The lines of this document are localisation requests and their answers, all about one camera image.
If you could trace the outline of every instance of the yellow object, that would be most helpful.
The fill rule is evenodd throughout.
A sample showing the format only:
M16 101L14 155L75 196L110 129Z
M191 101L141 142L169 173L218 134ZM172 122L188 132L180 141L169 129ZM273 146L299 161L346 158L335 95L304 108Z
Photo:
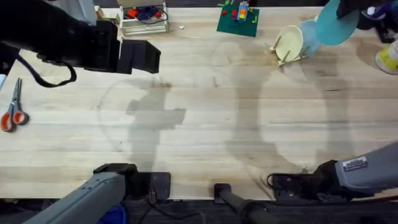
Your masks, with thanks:
M244 19L244 13L245 13L246 11L244 10L244 9L242 9L241 10L241 13L239 13L239 18L240 19Z
M390 46L380 51L379 60L387 68L390 68L391 70L398 70L398 60L391 57L389 51L390 51Z
M286 57L286 62L296 59L303 48L303 33L297 26L284 27L280 32L279 43L275 48L276 54L279 59L283 59L287 52L290 51Z

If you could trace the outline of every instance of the scissors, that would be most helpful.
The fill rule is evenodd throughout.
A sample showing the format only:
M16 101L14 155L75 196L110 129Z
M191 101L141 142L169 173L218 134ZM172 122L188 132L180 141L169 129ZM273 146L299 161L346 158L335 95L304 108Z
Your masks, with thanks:
M25 125L29 121L29 115L21 110L21 105L19 103L21 85L22 79L18 78L10 107L1 117L1 129L5 132L14 132L17 125Z

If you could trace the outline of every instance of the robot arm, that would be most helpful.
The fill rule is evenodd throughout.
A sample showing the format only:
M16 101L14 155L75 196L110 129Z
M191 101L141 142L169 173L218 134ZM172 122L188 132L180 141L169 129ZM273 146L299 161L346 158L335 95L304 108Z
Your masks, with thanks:
M328 161L313 174L272 174L277 200L347 202L398 187L398 142L362 156Z
M25 224L94 224L126 197L156 194L156 199L165 200L170 194L170 173L139 173L134 164L105 164L93 173L82 186Z
M0 26L0 42L36 52L43 62L110 73L159 72L160 51L148 41L120 43L113 23L81 21L43 0L0 1Z

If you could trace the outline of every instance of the white sticker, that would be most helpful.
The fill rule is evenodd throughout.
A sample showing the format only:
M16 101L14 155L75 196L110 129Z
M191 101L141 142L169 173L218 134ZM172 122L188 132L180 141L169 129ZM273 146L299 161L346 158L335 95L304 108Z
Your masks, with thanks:
M368 166L368 161L364 156L343 162L343 168L345 172L365 168L367 166Z

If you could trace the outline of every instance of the white rack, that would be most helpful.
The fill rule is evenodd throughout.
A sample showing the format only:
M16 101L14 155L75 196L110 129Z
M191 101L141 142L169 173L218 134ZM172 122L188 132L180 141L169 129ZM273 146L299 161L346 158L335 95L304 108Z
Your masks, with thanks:
M165 12L167 12L166 8L166 2L164 0L151 0L150 1L151 5L157 5L159 8L163 9ZM169 32L169 21L162 21L167 18L167 16L162 13L162 17L160 18L150 18L146 20L146 23L153 23L156 21L162 21L158 22L156 24L143 24L141 21L138 19L125 19L124 18L124 7L138 7L138 6L145 6L145 3L143 4L142 2L138 1L126 1L126 0L119 0L120 10L122 11L122 19L120 22L120 30L123 33L124 36L129 36L129 35L137 35L137 34L153 34L153 33L162 33L162 32Z

